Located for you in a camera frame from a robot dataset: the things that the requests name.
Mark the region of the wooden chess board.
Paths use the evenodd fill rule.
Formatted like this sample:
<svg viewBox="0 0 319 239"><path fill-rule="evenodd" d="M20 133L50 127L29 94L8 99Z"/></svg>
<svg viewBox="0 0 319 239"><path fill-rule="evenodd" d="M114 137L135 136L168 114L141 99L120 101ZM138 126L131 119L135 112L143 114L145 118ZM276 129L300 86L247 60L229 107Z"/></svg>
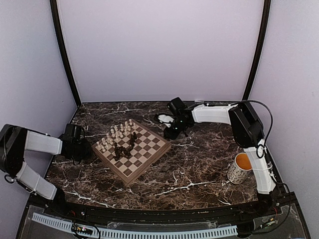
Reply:
<svg viewBox="0 0 319 239"><path fill-rule="evenodd" d="M126 185L138 179L170 148L170 142L133 119L112 126L92 146L96 156Z"/></svg>

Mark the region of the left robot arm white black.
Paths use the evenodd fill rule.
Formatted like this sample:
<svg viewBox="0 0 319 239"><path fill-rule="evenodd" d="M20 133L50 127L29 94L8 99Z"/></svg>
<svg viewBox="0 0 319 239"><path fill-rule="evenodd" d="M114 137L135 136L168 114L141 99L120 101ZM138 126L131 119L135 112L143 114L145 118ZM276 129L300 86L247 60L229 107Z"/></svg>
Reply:
<svg viewBox="0 0 319 239"><path fill-rule="evenodd" d="M60 155L74 163L90 158L92 148L84 128L69 123L60 137L12 124L5 124L0 131L0 169L5 181L16 182L30 193L52 201L52 211L59 217L66 217L70 205L64 202L64 191L28 165L26 158L35 155L46 158Z"/></svg>

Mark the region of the patterned mug yellow inside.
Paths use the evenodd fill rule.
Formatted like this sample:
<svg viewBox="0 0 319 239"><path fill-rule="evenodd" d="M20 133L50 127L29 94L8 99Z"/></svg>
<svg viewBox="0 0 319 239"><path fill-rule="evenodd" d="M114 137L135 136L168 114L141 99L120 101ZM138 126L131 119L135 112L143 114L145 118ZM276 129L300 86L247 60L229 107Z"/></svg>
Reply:
<svg viewBox="0 0 319 239"><path fill-rule="evenodd" d="M227 178L233 184L243 183L248 174L252 171L252 166L246 153L236 155L232 165L228 169Z"/></svg>

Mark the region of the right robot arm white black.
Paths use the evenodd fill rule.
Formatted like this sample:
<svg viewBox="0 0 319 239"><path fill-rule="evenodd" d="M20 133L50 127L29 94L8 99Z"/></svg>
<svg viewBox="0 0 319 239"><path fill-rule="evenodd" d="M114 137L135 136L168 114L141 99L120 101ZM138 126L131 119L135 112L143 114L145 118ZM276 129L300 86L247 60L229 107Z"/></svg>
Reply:
<svg viewBox="0 0 319 239"><path fill-rule="evenodd" d="M180 98L167 104L170 114L156 115L156 120L166 126L164 137L176 139L181 132L195 123L224 123L232 127L233 137L243 148L255 175L257 192L269 195L276 184L266 148L267 135L264 126L252 106L252 101L226 105L195 104L187 106Z"/></svg>

